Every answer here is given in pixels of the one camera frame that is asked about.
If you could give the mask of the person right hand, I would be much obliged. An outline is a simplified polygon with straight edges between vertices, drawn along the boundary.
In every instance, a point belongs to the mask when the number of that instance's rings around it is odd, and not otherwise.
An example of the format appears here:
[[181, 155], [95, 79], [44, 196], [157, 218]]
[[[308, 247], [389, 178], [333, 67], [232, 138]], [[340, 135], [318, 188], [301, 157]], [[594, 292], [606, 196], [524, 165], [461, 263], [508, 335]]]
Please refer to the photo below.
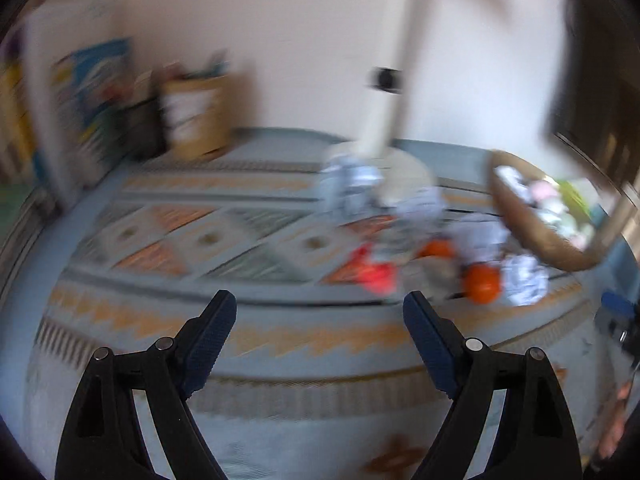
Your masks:
[[632, 388], [632, 381], [625, 382], [617, 393], [614, 411], [608, 428], [602, 434], [598, 445], [598, 456], [606, 460], [611, 458], [622, 440], [626, 424], [626, 406]]

